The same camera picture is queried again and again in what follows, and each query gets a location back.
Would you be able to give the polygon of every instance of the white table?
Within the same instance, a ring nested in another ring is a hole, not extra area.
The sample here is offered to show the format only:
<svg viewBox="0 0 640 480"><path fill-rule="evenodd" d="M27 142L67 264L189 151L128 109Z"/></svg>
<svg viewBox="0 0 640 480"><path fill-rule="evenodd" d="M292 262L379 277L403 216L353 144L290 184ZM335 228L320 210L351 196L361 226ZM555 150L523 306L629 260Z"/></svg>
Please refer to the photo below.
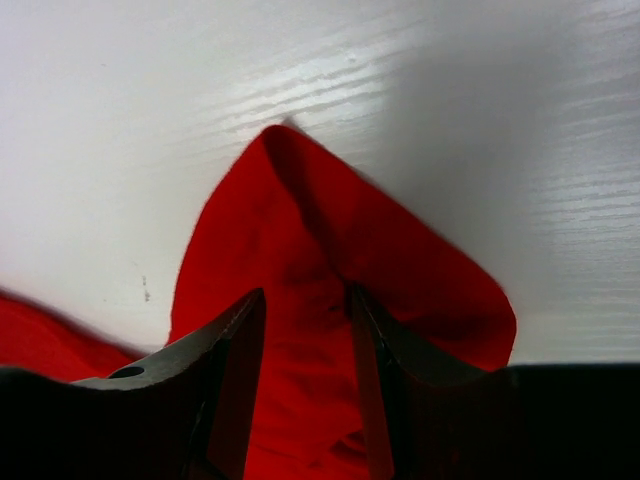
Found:
<svg viewBox="0 0 640 480"><path fill-rule="evenodd" d="M513 362L640 360L639 0L0 1L0 287L159 347L287 117L504 285Z"/></svg>

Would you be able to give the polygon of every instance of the red fabric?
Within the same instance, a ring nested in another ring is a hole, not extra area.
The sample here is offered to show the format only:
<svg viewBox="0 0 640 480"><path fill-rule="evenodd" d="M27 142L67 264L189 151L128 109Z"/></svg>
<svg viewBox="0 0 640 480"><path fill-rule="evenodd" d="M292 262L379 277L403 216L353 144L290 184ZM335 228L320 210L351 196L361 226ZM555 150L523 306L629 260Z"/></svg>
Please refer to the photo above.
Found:
<svg viewBox="0 0 640 480"><path fill-rule="evenodd" d="M515 318L491 277L322 147L270 127L204 207L178 277L170 335L175 341L264 288L247 479L368 478L345 282L362 284L400 321L467 362L493 370L509 358ZM10 300L0 299L0 319L0 362L71 380L129 361Z"/></svg>

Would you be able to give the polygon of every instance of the screw hole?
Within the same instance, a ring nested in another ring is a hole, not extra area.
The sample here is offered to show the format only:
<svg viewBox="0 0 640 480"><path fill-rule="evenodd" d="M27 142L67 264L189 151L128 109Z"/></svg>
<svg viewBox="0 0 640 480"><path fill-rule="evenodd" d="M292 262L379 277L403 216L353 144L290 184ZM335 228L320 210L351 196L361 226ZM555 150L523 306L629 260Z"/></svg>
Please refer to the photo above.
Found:
<svg viewBox="0 0 640 480"><path fill-rule="evenodd" d="M109 378L135 377L136 375L140 375L142 373L144 373L144 368L134 365L132 367L124 367L116 372L113 372L111 375L109 375Z"/></svg>

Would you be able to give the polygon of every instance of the dark spot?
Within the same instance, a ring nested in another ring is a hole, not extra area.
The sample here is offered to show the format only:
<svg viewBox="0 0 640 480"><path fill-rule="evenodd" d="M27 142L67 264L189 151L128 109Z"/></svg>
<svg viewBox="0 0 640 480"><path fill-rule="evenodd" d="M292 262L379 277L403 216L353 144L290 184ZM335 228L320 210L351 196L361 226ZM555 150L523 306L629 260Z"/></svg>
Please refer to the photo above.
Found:
<svg viewBox="0 0 640 480"><path fill-rule="evenodd" d="M124 367L118 371L113 372L111 375L109 375L109 378L135 377L143 373L144 373L144 368L139 367L137 365L131 365L130 367Z"/></svg>
<svg viewBox="0 0 640 480"><path fill-rule="evenodd" d="M144 302L148 303L151 300L151 294L147 290L147 277L145 275L142 276L142 286L144 287Z"/></svg>

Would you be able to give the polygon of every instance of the white wood grain surface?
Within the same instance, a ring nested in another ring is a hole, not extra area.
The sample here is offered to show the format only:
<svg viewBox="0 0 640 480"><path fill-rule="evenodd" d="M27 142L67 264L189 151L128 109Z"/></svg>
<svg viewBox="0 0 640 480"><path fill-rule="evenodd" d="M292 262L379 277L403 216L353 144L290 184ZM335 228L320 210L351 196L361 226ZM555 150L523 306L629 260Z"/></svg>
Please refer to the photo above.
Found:
<svg viewBox="0 0 640 480"><path fill-rule="evenodd" d="M157 348L285 118L504 285L513 362L640 360L638 0L0 0L0 287Z"/></svg>

